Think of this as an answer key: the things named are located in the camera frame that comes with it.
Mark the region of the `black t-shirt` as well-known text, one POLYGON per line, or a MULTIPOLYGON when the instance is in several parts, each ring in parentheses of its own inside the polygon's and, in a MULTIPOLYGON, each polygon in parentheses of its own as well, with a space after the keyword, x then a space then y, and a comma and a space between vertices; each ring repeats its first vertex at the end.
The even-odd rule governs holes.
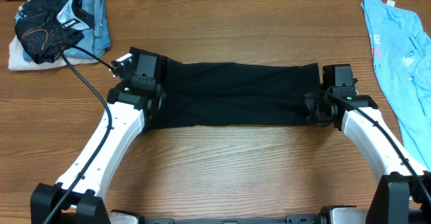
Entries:
POLYGON ((154 57, 161 106, 150 120, 150 129, 305 125, 304 95, 320 85, 316 63, 293 67, 184 64, 161 54, 154 57))

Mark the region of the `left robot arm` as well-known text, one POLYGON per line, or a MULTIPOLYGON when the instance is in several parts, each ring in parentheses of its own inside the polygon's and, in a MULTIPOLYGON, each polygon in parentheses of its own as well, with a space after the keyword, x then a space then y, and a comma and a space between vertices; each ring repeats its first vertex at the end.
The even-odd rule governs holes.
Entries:
POLYGON ((32 223, 144 223, 129 211, 106 210, 112 178, 133 140, 147 130, 162 103, 160 81, 167 57, 132 49, 112 62, 121 82, 102 100, 99 125, 70 168, 30 198, 32 223))

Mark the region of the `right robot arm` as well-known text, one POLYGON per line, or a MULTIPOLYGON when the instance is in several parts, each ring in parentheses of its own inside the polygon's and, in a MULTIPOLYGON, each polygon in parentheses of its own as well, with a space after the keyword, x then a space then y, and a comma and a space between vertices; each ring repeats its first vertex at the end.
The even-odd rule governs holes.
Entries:
POLYGON ((368 209, 323 207, 313 223, 429 223, 430 172, 385 124, 377 104, 356 91, 349 64, 323 67, 323 83, 306 94, 308 121, 332 124, 358 148, 378 186, 368 209))

